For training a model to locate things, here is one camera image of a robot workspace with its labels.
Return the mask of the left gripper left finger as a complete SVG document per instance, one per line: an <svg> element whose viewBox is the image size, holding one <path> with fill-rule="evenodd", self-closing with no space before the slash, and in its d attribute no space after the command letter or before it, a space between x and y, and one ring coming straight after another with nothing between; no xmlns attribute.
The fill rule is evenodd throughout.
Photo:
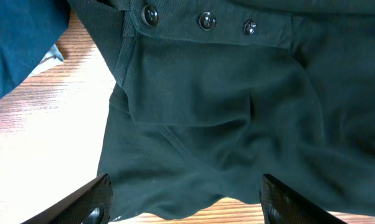
<svg viewBox="0 0 375 224"><path fill-rule="evenodd" d="M23 224L108 224L112 182L101 174Z"/></svg>

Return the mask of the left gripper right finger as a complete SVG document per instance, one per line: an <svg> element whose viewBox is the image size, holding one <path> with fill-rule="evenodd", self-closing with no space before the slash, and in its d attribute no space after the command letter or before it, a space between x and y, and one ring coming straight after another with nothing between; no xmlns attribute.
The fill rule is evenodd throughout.
<svg viewBox="0 0 375 224"><path fill-rule="evenodd" d="M346 224L270 174L259 191L265 224Z"/></svg>

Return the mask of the black polo shirt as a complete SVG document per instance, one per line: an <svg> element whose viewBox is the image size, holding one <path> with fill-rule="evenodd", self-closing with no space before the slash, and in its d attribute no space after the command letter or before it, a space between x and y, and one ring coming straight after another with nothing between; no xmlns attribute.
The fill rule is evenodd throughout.
<svg viewBox="0 0 375 224"><path fill-rule="evenodd" d="M375 216L375 1L70 2L116 84L110 218L259 202L271 174Z"/></svg>

